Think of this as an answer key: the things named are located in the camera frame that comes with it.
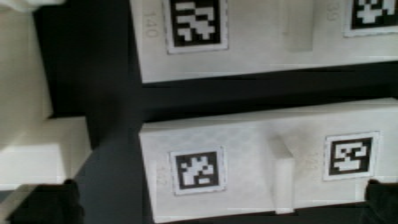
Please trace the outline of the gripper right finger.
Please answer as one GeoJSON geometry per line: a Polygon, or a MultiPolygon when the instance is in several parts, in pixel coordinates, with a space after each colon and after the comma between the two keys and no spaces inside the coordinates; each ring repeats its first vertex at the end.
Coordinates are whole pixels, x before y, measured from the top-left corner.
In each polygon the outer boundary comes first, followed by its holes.
{"type": "Polygon", "coordinates": [[[370,180],[361,224],[398,224],[398,183],[370,180]]]}

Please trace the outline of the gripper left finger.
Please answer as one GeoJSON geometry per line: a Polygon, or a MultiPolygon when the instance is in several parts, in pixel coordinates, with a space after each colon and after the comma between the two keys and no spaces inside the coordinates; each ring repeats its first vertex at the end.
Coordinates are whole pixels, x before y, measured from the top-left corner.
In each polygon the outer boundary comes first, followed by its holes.
{"type": "Polygon", "coordinates": [[[0,202],[0,224],[80,224],[78,184],[27,184],[0,202]]]}

